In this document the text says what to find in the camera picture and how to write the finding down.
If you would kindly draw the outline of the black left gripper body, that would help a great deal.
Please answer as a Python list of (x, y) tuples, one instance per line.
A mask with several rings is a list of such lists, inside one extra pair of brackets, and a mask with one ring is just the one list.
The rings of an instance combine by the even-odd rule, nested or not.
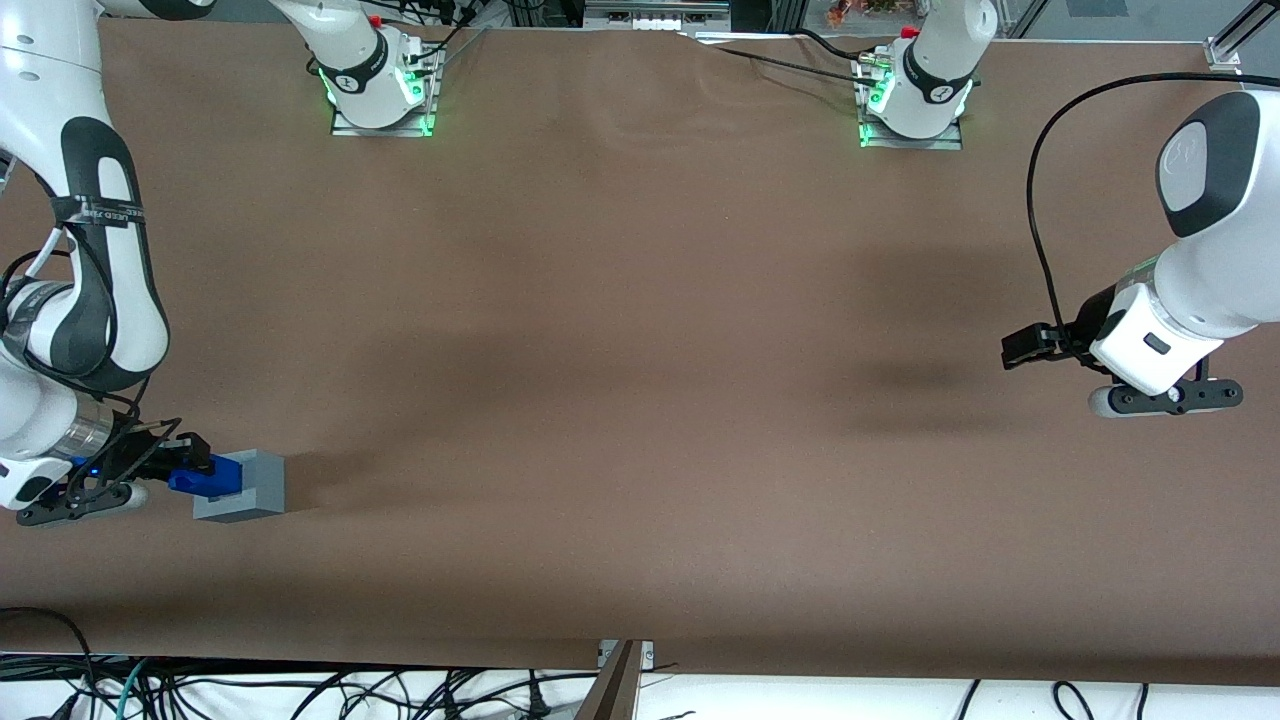
[(1110, 369), (1093, 355), (1091, 346), (1105, 333), (1115, 293), (1115, 288), (1103, 288), (1092, 295), (1083, 302), (1075, 319), (1071, 322), (1073, 356), (1083, 366), (1098, 373), (1110, 373)]

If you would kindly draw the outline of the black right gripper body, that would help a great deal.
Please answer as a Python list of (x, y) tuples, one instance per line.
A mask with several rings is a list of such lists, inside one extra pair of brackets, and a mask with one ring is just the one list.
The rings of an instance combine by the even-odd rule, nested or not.
[(72, 489), (136, 479), (165, 480), (180, 464), (180, 451), (164, 446), (177, 432), (180, 418), (142, 423), (129, 415), (114, 415), (113, 420), (105, 446), (73, 466)]

